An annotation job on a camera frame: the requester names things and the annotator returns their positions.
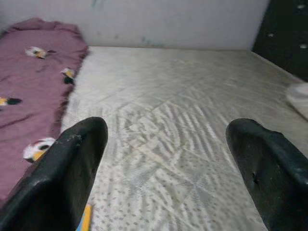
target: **pink blanket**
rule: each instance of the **pink blanket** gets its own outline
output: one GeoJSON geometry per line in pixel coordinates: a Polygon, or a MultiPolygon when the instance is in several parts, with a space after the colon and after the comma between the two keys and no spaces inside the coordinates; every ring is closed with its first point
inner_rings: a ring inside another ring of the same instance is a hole
{"type": "Polygon", "coordinates": [[[33,18],[13,25],[0,39],[0,98],[18,98],[0,106],[0,207],[31,165],[23,149],[45,137],[57,138],[72,84],[61,71],[78,71],[87,45],[75,25],[33,18]],[[30,57],[30,46],[53,50],[46,59],[30,57]]]}

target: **black furniture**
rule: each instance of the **black furniture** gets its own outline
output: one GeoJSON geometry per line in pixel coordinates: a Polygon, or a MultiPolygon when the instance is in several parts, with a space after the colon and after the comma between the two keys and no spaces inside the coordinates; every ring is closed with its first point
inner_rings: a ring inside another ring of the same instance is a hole
{"type": "Polygon", "coordinates": [[[308,0],[271,0],[253,52],[308,81],[308,0]]]}

